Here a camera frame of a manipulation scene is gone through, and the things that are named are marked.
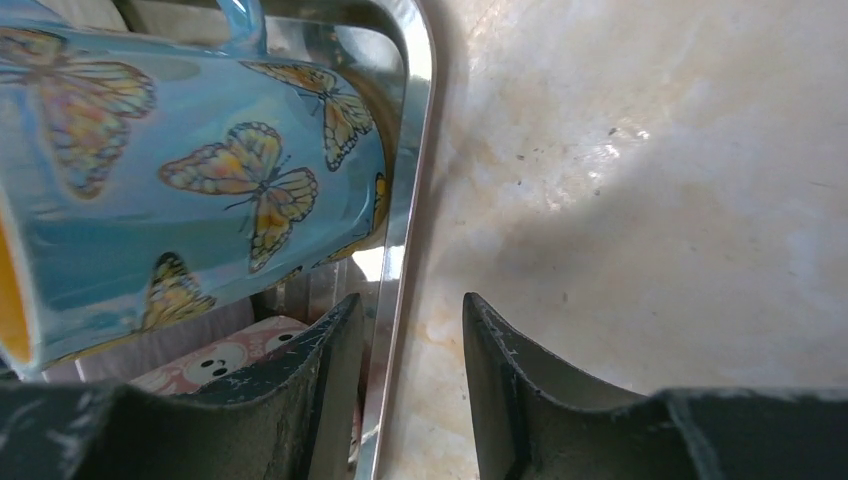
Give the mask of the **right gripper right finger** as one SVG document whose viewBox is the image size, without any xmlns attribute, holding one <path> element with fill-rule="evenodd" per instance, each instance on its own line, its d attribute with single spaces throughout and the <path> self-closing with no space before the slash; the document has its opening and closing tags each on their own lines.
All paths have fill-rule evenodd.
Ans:
<svg viewBox="0 0 848 480">
<path fill-rule="evenodd" d="M 463 339 L 483 479 L 843 479 L 843 389 L 640 395 L 564 361 L 476 293 Z"/>
</svg>

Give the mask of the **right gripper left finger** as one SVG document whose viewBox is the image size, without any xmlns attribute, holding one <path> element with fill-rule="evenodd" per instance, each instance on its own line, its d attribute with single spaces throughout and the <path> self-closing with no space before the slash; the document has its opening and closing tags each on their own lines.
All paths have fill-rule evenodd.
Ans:
<svg viewBox="0 0 848 480">
<path fill-rule="evenodd" d="M 191 394 L 1 385 L 5 479 L 343 479 L 363 349 L 345 297 L 262 360 Z"/>
</svg>

